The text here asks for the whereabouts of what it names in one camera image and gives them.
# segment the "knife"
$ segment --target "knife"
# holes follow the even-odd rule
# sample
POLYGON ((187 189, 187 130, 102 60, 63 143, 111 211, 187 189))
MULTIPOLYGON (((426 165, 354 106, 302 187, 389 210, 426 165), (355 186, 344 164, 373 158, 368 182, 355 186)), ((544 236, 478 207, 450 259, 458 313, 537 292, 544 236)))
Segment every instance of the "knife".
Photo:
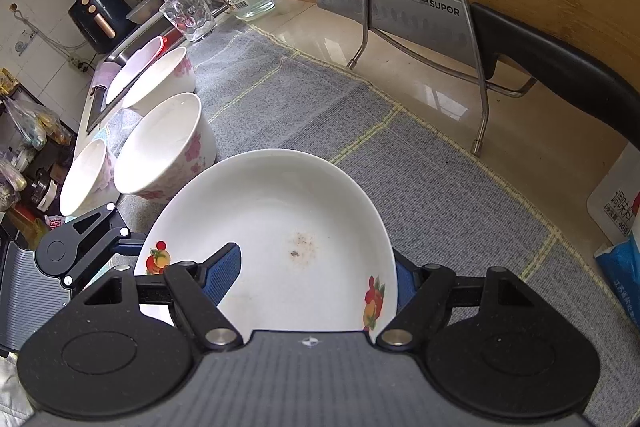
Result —
MULTIPOLYGON (((362 0, 316 0, 318 7, 362 22, 362 0)), ((370 0, 370 27, 475 67, 459 0, 370 0)), ((640 93, 586 52, 479 3, 471 3, 482 65, 494 76, 500 55, 574 107, 622 134, 640 150, 640 93)))

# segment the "metal screw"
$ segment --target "metal screw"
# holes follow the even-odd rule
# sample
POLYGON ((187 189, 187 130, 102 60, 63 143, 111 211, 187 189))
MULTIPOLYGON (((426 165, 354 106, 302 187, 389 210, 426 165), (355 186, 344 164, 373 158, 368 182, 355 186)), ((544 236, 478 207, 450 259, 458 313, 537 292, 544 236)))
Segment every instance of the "metal screw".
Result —
POLYGON ((207 331, 207 334, 204 336, 207 342, 215 344, 216 346, 231 344, 237 337, 236 332, 229 328, 216 328, 215 330, 207 331))
POLYGON ((414 336, 407 330, 386 330, 382 333, 383 342, 389 346, 406 346, 414 339, 414 336))

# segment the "white plate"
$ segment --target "white plate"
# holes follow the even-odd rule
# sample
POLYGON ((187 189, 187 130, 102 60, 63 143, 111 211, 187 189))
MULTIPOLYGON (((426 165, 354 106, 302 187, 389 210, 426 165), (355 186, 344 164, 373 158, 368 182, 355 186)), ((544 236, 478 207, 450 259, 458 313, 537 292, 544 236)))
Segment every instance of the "white plate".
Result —
POLYGON ((111 103, 129 83, 136 78, 140 71, 144 70, 162 53, 164 48, 164 39, 157 36, 147 42, 138 51, 130 56, 127 63, 115 76, 111 82, 111 86, 107 90, 107 96, 104 100, 105 104, 111 103))
MULTIPOLYGON (((316 156, 260 150, 207 169, 162 211, 136 275, 158 241, 172 264, 201 263, 238 243, 241 272, 219 308, 245 341, 257 329, 362 330, 365 315, 370 325, 377 315, 374 339, 396 315, 396 265, 378 211, 347 174, 316 156)), ((166 306, 141 309, 172 323, 166 306)))

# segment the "knife holder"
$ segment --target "knife holder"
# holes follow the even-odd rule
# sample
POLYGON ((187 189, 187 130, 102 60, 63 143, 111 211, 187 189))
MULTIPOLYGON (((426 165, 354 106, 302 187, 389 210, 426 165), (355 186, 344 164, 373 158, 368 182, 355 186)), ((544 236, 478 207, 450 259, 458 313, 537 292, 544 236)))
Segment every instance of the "knife holder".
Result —
POLYGON ((462 4, 462 11, 464 13, 466 24, 468 26, 469 35, 471 37, 471 47, 473 49, 474 57, 476 59, 476 76, 475 77, 469 74, 461 73, 460 71, 452 70, 450 68, 447 68, 445 66, 438 64, 437 62, 433 62, 432 60, 429 60, 428 58, 425 58, 422 55, 411 51, 407 47, 400 44, 400 42, 397 42, 395 39, 393 39, 386 33, 383 33, 379 29, 372 28, 370 26, 370 14, 371 14, 370 0, 362 0, 362 43, 360 44, 360 47, 356 52, 356 54, 347 64, 347 67, 352 70, 356 66, 358 60, 360 59, 360 57, 364 53, 364 50, 367 47, 369 31, 371 31, 375 33, 377 36, 379 36, 380 38, 382 38, 384 41, 396 47, 398 50, 402 51, 403 53, 409 55, 412 58, 415 58, 416 60, 419 60, 423 64, 426 64, 431 68, 434 68, 435 70, 441 71, 442 73, 445 73, 445 74, 450 74, 451 76, 455 76, 457 78, 460 78, 467 82, 471 82, 473 84, 478 84, 478 86, 480 87, 482 117, 480 120, 480 126, 478 128, 478 134, 476 135, 476 139, 474 140, 474 143, 471 147, 471 152, 475 156, 479 156, 482 149, 482 140, 484 139, 486 126, 489 122, 489 97, 487 94, 487 90, 491 89, 501 94, 510 96, 512 98, 519 98, 529 91, 529 89, 536 83, 536 79, 533 77, 530 78, 520 89, 517 89, 517 90, 508 89, 506 87, 493 84, 492 82, 488 82, 486 79, 486 75, 484 73, 484 68, 482 66, 482 57, 480 54, 480 50, 478 48, 478 39, 476 38, 476 31, 474 28, 473 19, 471 17, 471 8, 469 6, 469 1, 460 0, 460 3, 462 4))

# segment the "food stain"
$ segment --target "food stain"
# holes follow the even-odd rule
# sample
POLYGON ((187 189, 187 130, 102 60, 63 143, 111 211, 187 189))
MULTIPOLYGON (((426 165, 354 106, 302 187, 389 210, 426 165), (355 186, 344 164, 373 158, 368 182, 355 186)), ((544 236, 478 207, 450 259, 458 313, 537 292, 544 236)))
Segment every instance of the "food stain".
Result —
POLYGON ((306 267, 316 258, 316 243, 310 234, 298 232, 291 242, 289 256, 296 265, 306 267))

